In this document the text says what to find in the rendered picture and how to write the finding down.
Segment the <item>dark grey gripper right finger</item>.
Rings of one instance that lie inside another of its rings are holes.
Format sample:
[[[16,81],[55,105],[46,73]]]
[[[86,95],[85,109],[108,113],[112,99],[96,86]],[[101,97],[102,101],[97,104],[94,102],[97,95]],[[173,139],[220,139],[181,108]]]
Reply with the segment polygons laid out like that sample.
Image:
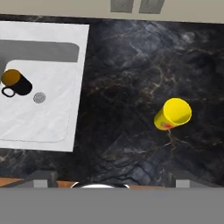
[[[220,185],[197,178],[187,171],[170,172],[168,179],[169,186],[174,188],[221,188]]]

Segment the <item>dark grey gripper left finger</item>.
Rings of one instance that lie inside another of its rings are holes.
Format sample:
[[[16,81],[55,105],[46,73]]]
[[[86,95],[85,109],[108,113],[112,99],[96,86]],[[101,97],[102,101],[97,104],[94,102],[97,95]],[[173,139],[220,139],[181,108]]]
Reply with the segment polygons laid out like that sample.
[[[24,180],[7,184],[6,188],[53,188],[57,187],[58,174],[56,171],[35,171]]]

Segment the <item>yellow cup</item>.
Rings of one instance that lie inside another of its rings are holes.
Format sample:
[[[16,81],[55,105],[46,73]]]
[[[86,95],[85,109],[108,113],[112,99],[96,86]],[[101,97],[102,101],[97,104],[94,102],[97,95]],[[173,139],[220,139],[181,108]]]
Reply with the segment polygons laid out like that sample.
[[[183,99],[171,98],[155,115],[154,125],[159,130],[171,130],[188,123],[191,118],[191,106]]]

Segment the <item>white sink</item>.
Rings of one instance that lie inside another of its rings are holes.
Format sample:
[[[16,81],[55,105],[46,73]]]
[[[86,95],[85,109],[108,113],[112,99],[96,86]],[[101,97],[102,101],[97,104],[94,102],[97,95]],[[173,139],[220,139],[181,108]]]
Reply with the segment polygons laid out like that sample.
[[[0,148],[71,152],[88,43],[87,24],[0,21],[0,76],[18,70],[32,91],[0,83]]]

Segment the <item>white round object black rim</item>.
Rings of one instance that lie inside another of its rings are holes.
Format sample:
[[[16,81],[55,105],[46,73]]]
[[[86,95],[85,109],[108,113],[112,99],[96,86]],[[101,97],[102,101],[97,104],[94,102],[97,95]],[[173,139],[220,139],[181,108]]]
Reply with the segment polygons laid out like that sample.
[[[84,182],[75,182],[71,188],[127,188],[130,189],[128,185],[123,185],[123,184],[106,184],[106,183],[97,183],[97,182],[92,182],[92,183],[84,183]]]

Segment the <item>grey wall socket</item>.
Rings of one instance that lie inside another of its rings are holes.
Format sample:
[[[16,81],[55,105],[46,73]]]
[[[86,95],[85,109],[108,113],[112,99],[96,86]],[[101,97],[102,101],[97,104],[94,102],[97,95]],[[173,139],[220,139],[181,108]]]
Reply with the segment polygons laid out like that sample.
[[[131,13],[134,0],[110,0],[111,12]]]
[[[159,14],[165,0],[141,0],[139,12],[143,14]]]

